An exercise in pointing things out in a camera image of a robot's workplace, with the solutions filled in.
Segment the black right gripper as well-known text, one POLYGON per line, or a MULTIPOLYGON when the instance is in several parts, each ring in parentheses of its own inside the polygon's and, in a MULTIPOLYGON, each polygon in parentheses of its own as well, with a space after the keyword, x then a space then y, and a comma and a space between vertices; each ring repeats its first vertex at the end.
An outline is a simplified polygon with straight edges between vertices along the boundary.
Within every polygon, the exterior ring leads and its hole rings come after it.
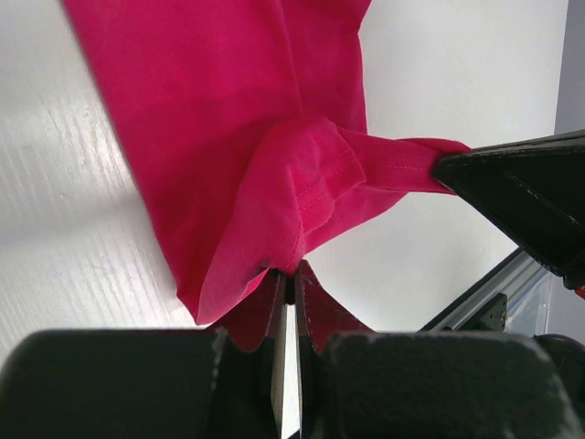
POLYGON ((583 131, 446 155, 431 174, 585 299, 583 131))

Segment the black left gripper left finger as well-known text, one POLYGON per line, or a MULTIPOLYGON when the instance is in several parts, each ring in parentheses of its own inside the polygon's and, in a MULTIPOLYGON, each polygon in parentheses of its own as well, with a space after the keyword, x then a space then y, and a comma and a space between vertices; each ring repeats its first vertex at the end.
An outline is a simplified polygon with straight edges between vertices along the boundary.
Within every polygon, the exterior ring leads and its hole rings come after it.
POLYGON ((286 277, 266 272, 216 327, 225 331, 212 399, 214 438, 280 438, 284 396, 286 277))

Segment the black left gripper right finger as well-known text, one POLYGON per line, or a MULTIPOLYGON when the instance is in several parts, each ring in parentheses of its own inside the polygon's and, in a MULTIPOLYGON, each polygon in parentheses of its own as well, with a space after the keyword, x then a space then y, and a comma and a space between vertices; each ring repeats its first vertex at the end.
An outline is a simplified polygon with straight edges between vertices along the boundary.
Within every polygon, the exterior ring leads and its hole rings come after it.
POLYGON ((343 332, 371 333, 321 286, 308 261, 302 260, 292 279, 296 312, 300 430, 298 438, 321 438, 327 372, 322 354, 331 336, 343 332))

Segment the magenta pink t-shirt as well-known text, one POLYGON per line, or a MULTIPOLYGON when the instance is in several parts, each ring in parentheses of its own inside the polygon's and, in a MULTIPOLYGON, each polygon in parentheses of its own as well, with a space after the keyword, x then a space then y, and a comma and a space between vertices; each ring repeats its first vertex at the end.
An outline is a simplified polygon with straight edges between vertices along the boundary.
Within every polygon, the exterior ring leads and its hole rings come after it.
POLYGON ((367 133, 366 1, 64 5, 194 320, 410 192, 459 142, 367 133))

